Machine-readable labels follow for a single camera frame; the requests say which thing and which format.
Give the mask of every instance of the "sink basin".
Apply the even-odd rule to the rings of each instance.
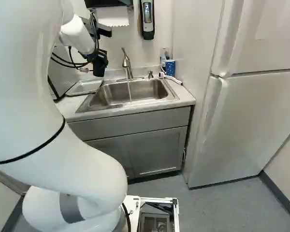
[[[89,95],[76,111],[84,113],[96,110],[149,104],[178,99],[171,87],[160,79],[105,81],[96,94]]]

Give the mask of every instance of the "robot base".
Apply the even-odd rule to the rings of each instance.
[[[130,213],[131,232],[179,232],[177,198],[126,196],[124,204]],[[128,232],[124,212],[114,232]]]

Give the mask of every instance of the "countertop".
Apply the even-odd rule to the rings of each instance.
[[[103,117],[111,117],[118,115],[135,114],[153,110],[163,110],[176,107],[183,107],[195,105],[195,98],[185,89],[185,87],[176,84],[171,80],[165,80],[169,83],[173,91],[177,94],[179,99],[172,101],[162,101],[156,103],[142,104],[137,106],[128,106],[115,109],[98,110],[86,113],[75,113],[79,106],[83,103],[87,95],[77,97],[64,97],[61,101],[56,103],[57,108],[66,118],[67,122],[76,122],[83,120],[90,120]]]

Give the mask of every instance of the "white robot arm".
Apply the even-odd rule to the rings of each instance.
[[[35,228],[110,232],[126,174],[75,136],[50,97],[47,68],[59,32],[92,53],[94,42],[68,0],[0,1],[0,170],[33,186],[23,214]]]

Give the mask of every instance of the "gray floor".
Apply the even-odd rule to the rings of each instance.
[[[258,179],[188,190],[181,175],[129,185],[129,195],[177,197],[181,232],[290,232],[290,215]],[[36,232],[22,218],[14,232]]]

